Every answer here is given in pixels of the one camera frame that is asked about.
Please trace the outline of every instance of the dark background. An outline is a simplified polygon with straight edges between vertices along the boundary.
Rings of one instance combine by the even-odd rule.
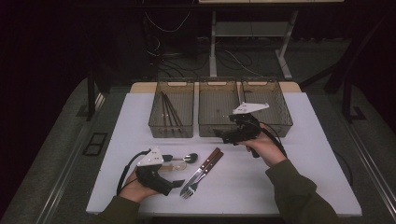
[[[351,45],[349,51],[356,51],[361,37],[391,7],[384,5],[388,1],[346,2],[370,6],[303,8],[293,32],[294,39],[351,39],[357,44]],[[210,12],[194,12],[188,22],[195,24],[192,27],[196,29],[190,25],[181,29],[178,36],[183,38],[177,35],[162,38],[178,43],[176,46],[193,46],[196,36],[209,32],[208,15]],[[389,14],[353,64],[350,74],[396,132],[394,24],[395,15]],[[99,90],[104,92],[113,85],[152,78],[144,31],[148,27],[142,25],[142,13],[137,11],[81,10],[66,1],[0,0],[0,216],[68,96],[90,71]],[[186,54],[193,56],[194,48],[187,49]],[[349,62],[351,55],[347,54],[344,60]],[[343,71],[343,66],[336,70]]]

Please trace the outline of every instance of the table surface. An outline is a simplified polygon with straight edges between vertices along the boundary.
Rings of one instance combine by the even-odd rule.
[[[306,94],[300,92],[295,83],[281,82],[280,85],[293,120],[289,133],[281,139],[289,159],[302,175],[318,185],[318,194],[332,205],[340,217],[361,216],[361,207],[332,153]],[[189,164],[185,170],[161,173],[163,178],[173,181],[187,180],[219,147],[224,156],[201,181],[192,197],[187,200],[181,198],[181,189],[172,189],[166,197],[154,195],[142,202],[140,216],[278,216],[274,188],[264,173],[268,167],[261,159],[252,158],[243,146],[225,145],[219,138],[199,137],[196,125],[198,106],[194,107],[193,138],[152,137],[148,123],[154,90],[155,83],[135,83],[131,93],[127,94],[87,212],[99,213],[106,208],[115,195],[124,166],[140,151],[159,147],[162,154],[174,157],[197,153],[198,161]]]

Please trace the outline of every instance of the wire mesh basket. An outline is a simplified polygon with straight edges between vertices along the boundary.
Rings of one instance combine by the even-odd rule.
[[[276,77],[243,77],[241,92],[246,103],[270,106],[251,114],[259,121],[270,125],[273,128],[270,132],[285,137],[293,121]]]
[[[191,138],[195,78],[161,78],[148,121],[154,138]]]
[[[229,115],[239,106],[234,77],[201,77],[199,79],[199,135],[216,137],[214,130],[228,131],[235,127]]]

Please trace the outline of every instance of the cable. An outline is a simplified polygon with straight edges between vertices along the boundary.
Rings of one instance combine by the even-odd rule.
[[[130,184],[132,184],[132,183],[133,183],[134,181],[136,181],[136,180],[137,180],[137,178],[131,180],[131,181],[128,182],[128,183],[126,183],[126,184],[121,188],[120,192],[121,192],[123,189],[125,189],[125,187],[127,187],[127,186],[130,185]]]
[[[137,153],[137,154],[129,161],[128,165],[126,165],[126,166],[124,167],[124,170],[123,170],[122,175],[121,175],[121,177],[120,177],[119,184],[118,184],[118,186],[117,186],[117,195],[119,195],[120,192],[121,192],[121,190],[122,190],[122,187],[121,187],[121,186],[122,186],[122,183],[123,183],[123,181],[124,181],[124,179],[125,179],[126,174],[128,173],[128,171],[129,171],[129,169],[130,169],[130,167],[131,167],[132,162],[134,162],[134,160],[136,160],[136,158],[138,158],[139,156],[149,154],[150,151],[151,151],[151,149],[149,149],[148,151],[141,151],[141,152]]]
[[[190,14],[191,14],[191,11],[189,11],[189,13],[187,14],[187,16],[184,18],[184,20],[181,22],[181,24],[180,24],[175,30],[165,30],[165,29],[161,28],[159,25],[157,25],[157,24],[149,17],[149,14],[147,13],[147,11],[145,11],[145,15],[146,15],[147,19],[151,22],[151,24],[153,24],[155,27],[157,27],[157,29],[159,29],[159,30],[161,30],[161,31],[163,31],[163,32],[166,32],[166,33],[173,33],[173,32],[178,31],[178,30],[180,29],[180,27],[183,26],[184,22],[187,20],[187,18],[190,16]]]
[[[148,54],[154,56],[154,57],[160,57],[160,56],[161,56],[159,53],[158,53],[158,54],[152,53],[152,52],[150,52],[148,49],[146,50],[146,52],[147,52]]]
[[[197,52],[197,54],[202,54],[202,53],[208,53],[209,50],[208,49],[201,49],[199,50],[201,52]],[[166,59],[183,59],[183,58],[187,58],[186,54],[184,53],[164,53],[163,57]]]
[[[165,60],[164,62],[165,63],[171,63],[174,66],[178,67],[180,70],[193,72],[193,71],[201,70],[202,68],[204,68],[206,63],[208,62],[208,60],[209,60],[209,57],[205,57],[204,63],[202,65],[200,65],[199,67],[197,67],[197,68],[184,68],[184,67],[181,67],[180,65],[178,65],[176,63],[170,62],[169,60]]]
[[[163,65],[163,66],[165,66],[165,67],[168,67],[168,68],[171,68],[171,69],[177,71],[177,72],[180,74],[181,77],[184,77],[184,75],[183,75],[177,68],[175,68],[175,67],[173,67],[173,66],[171,66],[171,65],[164,64],[164,63],[161,63],[161,65]]]
[[[198,75],[195,73],[195,70],[182,68],[181,66],[179,66],[179,65],[176,64],[176,63],[171,63],[171,64],[175,65],[175,66],[176,66],[178,69],[180,69],[180,70],[192,72],[192,73],[195,74],[196,77],[198,77]]]
[[[162,71],[162,72],[164,72],[164,73],[166,73],[166,75],[168,75],[169,77],[173,77],[170,73],[168,73],[166,70],[164,70],[164,69],[161,69],[160,67],[158,67],[157,66],[157,68],[158,68],[158,70],[160,70],[160,71]]]
[[[235,71],[240,71],[243,70],[244,68],[241,66],[238,66],[237,68],[231,67],[227,64],[224,63],[224,61],[221,59],[221,56],[219,54],[216,54],[216,60],[219,61],[219,63],[221,63],[224,67],[229,68],[231,70],[235,70]]]
[[[157,42],[158,42],[157,48],[155,48],[155,50],[158,50],[160,48],[160,46],[161,46],[160,39],[157,36],[155,36],[155,35],[153,35],[152,37],[154,37],[157,40]]]
[[[248,56],[245,52],[238,52],[238,53],[240,53],[240,54],[242,54],[242,55],[244,55],[247,59],[248,59],[248,63],[242,63],[241,62],[241,60],[237,60],[237,61],[235,61],[235,56],[234,56],[234,54],[232,54],[229,50],[227,50],[227,49],[219,49],[220,51],[225,51],[225,52],[227,52],[228,54],[230,54],[230,55],[232,55],[232,57],[233,57],[233,60],[229,60],[229,59],[225,59],[226,61],[228,61],[228,62],[230,62],[230,63],[235,63],[235,64],[238,64],[238,65],[244,65],[245,67],[246,66],[251,66],[251,65],[253,65],[253,60],[251,59],[251,57],[250,56]]]
[[[271,125],[269,125],[269,124],[267,124],[267,123],[264,123],[264,122],[261,122],[261,121],[260,121],[260,123],[263,124],[263,125],[265,125],[265,127],[270,128],[271,131],[273,131],[273,133],[276,135],[276,138],[277,138],[277,140],[279,141],[279,143],[282,145],[282,141],[280,141],[280,137],[279,137],[279,135],[277,135],[277,132],[275,131],[275,129],[274,129],[273,127],[271,127]]]
[[[244,68],[245,70],[247,70],[249,73],[251,73],[251,74],[254,74],[254,75],[257,75],[257,76],[259,76],[259,77],[262,77],[262,75],[260,75],[260,74],[258,74],[258,73],[256,73],[256,72],[253,72],[253,71],[251,71],[250,69],[248,69],[248,68],[246,68],[230,51],[228,51],[228,50],[226,50],[226,49],[224,49],[224,51],[225,52],[227,52],[227,53],[229,53],[241,66],[242,66],[242,68]]]

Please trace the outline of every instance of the person's right hand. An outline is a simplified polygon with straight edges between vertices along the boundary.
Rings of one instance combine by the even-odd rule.
[[[247,151],[254,148],[269,167],[287,159],[265,133],[260,133],[256,139],[247,140],[238,144],[246,146]]]

